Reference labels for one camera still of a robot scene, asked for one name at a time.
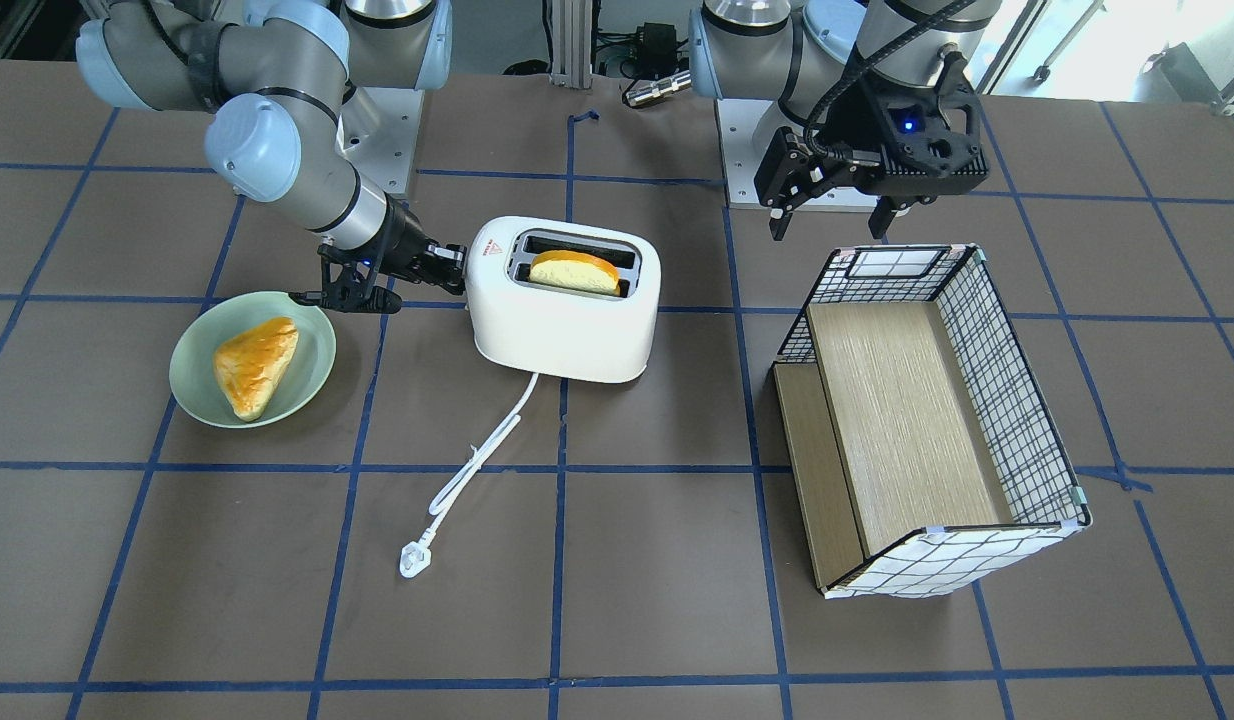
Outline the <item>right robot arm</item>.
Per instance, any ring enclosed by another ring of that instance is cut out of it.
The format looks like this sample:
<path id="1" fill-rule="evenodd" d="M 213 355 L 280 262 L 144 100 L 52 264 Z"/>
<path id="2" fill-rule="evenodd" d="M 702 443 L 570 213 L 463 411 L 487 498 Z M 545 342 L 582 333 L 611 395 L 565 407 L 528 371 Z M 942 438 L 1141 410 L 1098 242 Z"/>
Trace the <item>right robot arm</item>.
<path id="1" fill-rule="evenodd" d="M 114 107 L 209 112 L 218 177 L 320 237 L 320 288 L 294 304 L 397 312 L 381 275 L 462 296 L 465 247 L 429 237 L 343 144 L 362 88 L 444 85 L 448 1 L 248 1 L 242 23 L 213 19 L 207 1 L 104 7 L 77 36 L 86 85 Z"/>

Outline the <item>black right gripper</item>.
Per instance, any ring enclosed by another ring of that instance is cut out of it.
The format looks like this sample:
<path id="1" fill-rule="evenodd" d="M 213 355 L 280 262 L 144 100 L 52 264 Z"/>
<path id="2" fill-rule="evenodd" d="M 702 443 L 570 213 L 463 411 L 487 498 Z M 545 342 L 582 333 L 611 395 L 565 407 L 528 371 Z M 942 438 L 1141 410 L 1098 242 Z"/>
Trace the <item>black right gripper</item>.
<path id="1" fill-rule="evenodd" d="M 420 219 L 401 201 L 387 201 L 378 232 L 349 249 L 332 237 L 317 249 L 321 258 L 321 301 L 392 301 L 392 293 L 375 287 L 379 275 L 429 284 L 452 296 L 465 295 L 463 269 L 466 246 L 433 242 Z"/>

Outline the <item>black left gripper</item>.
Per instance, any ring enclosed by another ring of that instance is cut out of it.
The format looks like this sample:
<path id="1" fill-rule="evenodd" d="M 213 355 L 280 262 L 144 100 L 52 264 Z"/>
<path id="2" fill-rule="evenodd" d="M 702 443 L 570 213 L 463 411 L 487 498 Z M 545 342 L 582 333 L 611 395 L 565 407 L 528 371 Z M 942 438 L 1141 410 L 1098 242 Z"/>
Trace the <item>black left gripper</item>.
<path id="1" fill-rule="evenodd" d="M 821 117 L 796 123 L 813 128 L 826 156 L 808 149 L 792 127 L 777 127 L 754 177 L 772 241 L 784 240 L 797 207 L 833 188 L 879 196 L 869 232 L 882 240 L 893 220 L 923 199 L 986 182 L 981 103 L 965 69 L 966 61 L 942 61 L 934 86 L 918 88 L 864 73 Z"/>

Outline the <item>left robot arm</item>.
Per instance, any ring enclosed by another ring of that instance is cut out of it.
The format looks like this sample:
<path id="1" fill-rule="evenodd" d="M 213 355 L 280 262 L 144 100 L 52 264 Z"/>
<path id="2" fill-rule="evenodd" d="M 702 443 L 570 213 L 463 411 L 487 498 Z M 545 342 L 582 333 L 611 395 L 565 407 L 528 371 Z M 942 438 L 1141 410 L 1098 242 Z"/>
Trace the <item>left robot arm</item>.
<path id="1" fill-rule="evenodd" d="M 911 206 L 988 177 L 966 65 L 997 1 L 705 1 L 691 14 L 694 90 L 772 105 L 754 199 L 782 240 L 793 212 L 850 188 L 874 238 Z"/>

